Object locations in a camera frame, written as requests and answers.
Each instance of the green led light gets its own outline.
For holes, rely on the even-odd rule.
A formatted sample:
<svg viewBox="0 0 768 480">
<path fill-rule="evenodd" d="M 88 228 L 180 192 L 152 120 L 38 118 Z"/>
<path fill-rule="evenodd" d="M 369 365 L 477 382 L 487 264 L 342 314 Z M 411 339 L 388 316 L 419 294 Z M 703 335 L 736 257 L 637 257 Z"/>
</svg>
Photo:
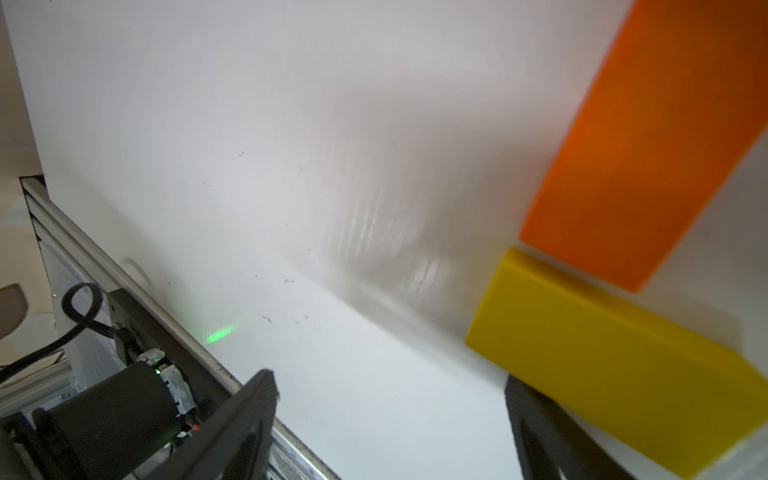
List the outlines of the green led light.
<svg viewBox="0 0 768 480">
<path fill-rule="evenodd" d="M 208 343 L 218 342 L 219 340 L 221 340 L 222 338 L 224 338 L 225 336 L 229 335 L 234 331 L 235 331 L 235 327 L 233 325 L 227 325 L 223 329 L 213 332 L 210 335 L 207 335 L 205 337 L 205 341 Z"/>
</svg>

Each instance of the white surface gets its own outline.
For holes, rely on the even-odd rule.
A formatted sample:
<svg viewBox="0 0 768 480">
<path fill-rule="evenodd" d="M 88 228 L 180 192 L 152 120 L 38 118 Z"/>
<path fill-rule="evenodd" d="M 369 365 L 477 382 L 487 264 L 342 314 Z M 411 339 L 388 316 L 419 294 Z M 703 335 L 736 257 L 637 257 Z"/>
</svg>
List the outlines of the white surface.
<svg viewBox="0 0 768 480">
<path fill-rule="evenodd" d="M 3 1 L 54 201 L 347 480 L 519 478 L 463 339 L 628 4 Z M 767 151 L 624 294 L 763 372 Z"/>
</svg>

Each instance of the yellow block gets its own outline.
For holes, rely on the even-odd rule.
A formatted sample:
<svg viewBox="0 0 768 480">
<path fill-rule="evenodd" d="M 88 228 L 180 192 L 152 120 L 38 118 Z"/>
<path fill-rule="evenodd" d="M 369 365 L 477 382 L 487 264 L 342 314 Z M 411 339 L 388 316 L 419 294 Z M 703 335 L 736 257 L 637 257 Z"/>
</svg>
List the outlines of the yellow block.
<svg viewBox="0 0 768 480">
<path fill-rule="evenodd" d="M 685 478 L 768 420 L 736 353 L 516 250 L 467 345 Z"/>
</svg>

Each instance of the wall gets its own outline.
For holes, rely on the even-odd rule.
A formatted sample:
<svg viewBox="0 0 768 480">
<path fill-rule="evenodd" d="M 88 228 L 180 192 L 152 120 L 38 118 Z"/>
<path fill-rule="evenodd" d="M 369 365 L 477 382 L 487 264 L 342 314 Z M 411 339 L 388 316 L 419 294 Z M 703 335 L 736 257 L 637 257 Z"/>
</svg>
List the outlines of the wall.
<svg viewBox="0 0 768 480">
<path fill-rule="evenodd" d="M 55 337 L 51 290 L 18 181 L 19 177 L 41 172 L 0 8 L 0 287 L 18 283 L 28 304 L 20 327 L 0 339 L 0 365 L 9 364 Z"/>
<path fill-rule="evenodd" d="M 463 339 L 629 5 L 4 0 L 54 202 L 349 479 L 519 478 Z M 766 154 L 623 294 L 762 372 Z"/>
</svg>

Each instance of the black cable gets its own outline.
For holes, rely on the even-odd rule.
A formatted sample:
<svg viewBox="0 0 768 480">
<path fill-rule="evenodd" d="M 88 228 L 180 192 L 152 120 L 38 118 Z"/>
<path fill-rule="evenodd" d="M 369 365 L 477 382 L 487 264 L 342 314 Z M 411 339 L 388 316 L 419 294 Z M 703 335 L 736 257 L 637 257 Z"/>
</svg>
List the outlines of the black cable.
<svg viewBox="0 0 768 480">
<path fill-rule="evenodd" d="M 85 315 L 81 315 L 72 306 L 72 298 L 84 286 L 87 286 L 91 290 L 91 295 L 93 296 L 93 300 L 91 301 L 91 308 L 88 309 L 88 312 Z M 73 286 L 71 289 L 67 290 L 67 293 L 64 294 L 64 298 L 61 299 L 61 308 L 64 310 L 64 313 L 70 319 L 72 319 L 77 323 L 77 325 L 72 327 L 71 330 L 66 332 L 63 336 L 59 337 L 53 343 L 50 343 L 44 346 L 43 348 L 30 353 L 27 356 L 23 356 L 22 358 L 13 362 L 11 365 L 6 366 L 4 369 L 0 370 L 0 383 L 3 383 L 5 380 L 11 378 L 13 375 L 21 372 L 23 369 L 27 368 L 32 363 L 35 363 L 38 360 L 44 359 L 46 356 L 51 355 L 53 352 L 60 349 L 66 343 L 69 343 L 70 341 L 72 341 L 72 339 L 74 339 L 76 336 L 80 335 L 83 332 L 83 330 L 85 330 L 86 328 L 91 326 L 94 322 L 96 322 L 95 320 L 96 315 L 98 315 L 98 312 L 101 309 L 102 301 L 104 301 L 104 297 L 101 294 L 101 288 L 99 288 L 99 285 L 96 285 L 95 283 L 78 283 L 77 285 Z M 108 327 L 103 323 L 99 323 L 99 325 Z"/>
<path fill-rule="evenodd" d="M 67 293 L 64 294 L 64 298 L 61 299 L 61 309 L 64 310 L 64 314 L 75 323 L 83 322 L 85 317 L 88 316 L 88 313 L 91 312 L 89 310 L 88 313 L 82 315 L 80 312 L 75 310 L 74 306 L 72 305 L 72 298 L 76 292 L 85 285 L 93 285 L 94 288 L 99 290 L 99 295 L 101 295 L 101 288 L 99 288 L 98 285 L 94 283 L 79 283 L 78 285 L 75 285 L 71 289 L 67 290 Z M 98 333 L 99 335 L 106 336 L 109 339 L 113 339 L 114 333 L 117 331 L 109 325 L 104 325 L 102 322 L 91 322 L 88 324 L 88 328 Z"/>
</svg>

